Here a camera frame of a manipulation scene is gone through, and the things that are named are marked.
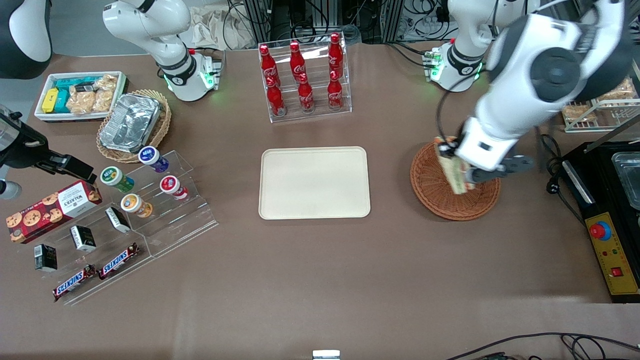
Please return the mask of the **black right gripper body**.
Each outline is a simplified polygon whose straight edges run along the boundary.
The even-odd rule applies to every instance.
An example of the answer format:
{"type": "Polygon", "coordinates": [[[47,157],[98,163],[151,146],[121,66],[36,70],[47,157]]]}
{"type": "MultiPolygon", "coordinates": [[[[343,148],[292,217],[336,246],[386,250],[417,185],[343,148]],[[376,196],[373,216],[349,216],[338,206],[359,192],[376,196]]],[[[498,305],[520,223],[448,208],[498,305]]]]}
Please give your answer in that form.
{"type": "Polygon", "coordinates": [[[23,123],[20,112],[1,113],[0,164],[12,169],[34,167],[45,170],[43,161],[48,159],[48,140],[23,123]]]}

